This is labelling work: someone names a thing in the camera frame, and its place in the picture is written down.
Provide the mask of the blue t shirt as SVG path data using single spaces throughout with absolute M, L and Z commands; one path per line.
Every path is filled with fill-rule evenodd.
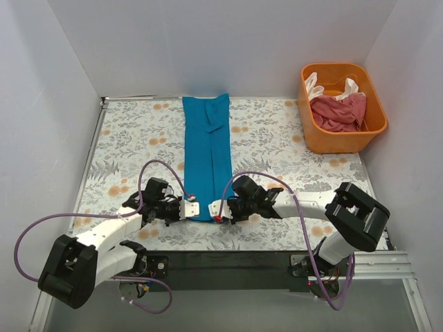
M 193 220 L 212 223 L 208 206 L 222 198 L 233 176 L 230 153 L 229 94 L 213 99 L 184 97 L 184 185 L 196 196 L 199 216 Z

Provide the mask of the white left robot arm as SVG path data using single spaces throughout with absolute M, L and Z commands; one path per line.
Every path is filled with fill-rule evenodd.
M 167 258 L 155 258 L 140 243 L 127 239 L 155 219 L 166 224 L 181 220 L 183 199 L 168 193 L 168 182 L 150 178 L 144 190 L 133 193 L 106 219 L 74 237 L 55 240 L 37 281 L 38 288 L 71 308 L 80 308 L 95 287 L 116 275 L 136 285 L 144 296 L 153 279 L 167 275 Z

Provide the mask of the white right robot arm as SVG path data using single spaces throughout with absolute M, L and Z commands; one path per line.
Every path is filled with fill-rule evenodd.
M 297 196 L 286 185 L 266 190 L 242 174 L 231 188 L 232 196 L 211 205 L 217 221 L 235 224 L 252 214 L 264 219 L 328 220 L 335 231 L 312 253 L 311 269 L 322 275 L 332 273 L 356 251 L 374 252 L 390 218 L 387 207 L 351 182 L 342 182 L 334 191 Z

